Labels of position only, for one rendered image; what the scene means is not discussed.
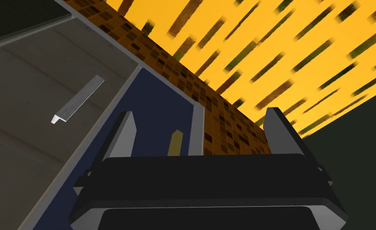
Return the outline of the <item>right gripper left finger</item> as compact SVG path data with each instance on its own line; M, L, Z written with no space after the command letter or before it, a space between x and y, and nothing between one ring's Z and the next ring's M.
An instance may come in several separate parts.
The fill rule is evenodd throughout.
M114 128L114 137L102 160L112 157L131 157L137 131L133 113L123 111L119 118L119 127Z

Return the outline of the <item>grey-brown cupboard door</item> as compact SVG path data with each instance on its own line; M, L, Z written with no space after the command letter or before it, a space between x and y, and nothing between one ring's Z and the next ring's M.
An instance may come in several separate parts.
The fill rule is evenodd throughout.
M0 230L18 230L136 67L77 18L0 47ZM52 124L96 75L98 89Z

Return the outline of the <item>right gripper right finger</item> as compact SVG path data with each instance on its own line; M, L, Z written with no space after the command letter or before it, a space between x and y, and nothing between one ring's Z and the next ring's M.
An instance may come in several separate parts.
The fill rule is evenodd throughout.
M277 107L269 107L264 118L263 130L272 154L304 155L294 137L286 127L286 118L281 118Z

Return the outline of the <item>dark blue cupboard door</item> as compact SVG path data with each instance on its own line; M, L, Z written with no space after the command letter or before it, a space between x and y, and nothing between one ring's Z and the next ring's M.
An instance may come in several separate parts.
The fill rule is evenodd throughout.
M168 154L172 134L183 133L180 155L202 155L204 108L159 74L137 67L107 111L74 151L20 230L72 230L69 215L78 198L74 184L101 160L120 114L132 111L136 136L132 157Z

